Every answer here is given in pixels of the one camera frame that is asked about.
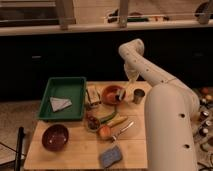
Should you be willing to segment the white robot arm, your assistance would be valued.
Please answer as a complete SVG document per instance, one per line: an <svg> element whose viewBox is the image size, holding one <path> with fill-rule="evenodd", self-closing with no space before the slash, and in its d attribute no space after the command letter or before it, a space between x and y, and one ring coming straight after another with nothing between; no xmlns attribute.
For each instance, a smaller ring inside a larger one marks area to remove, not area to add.
<svg viewBox="0 0 213 171"><path fill-rule="evenodd" d="M198 171L190 119L198 112L196 93L177 77L147 60L144 43L119 46L128 69L151 86L144 102L148 171Z"/></svg>

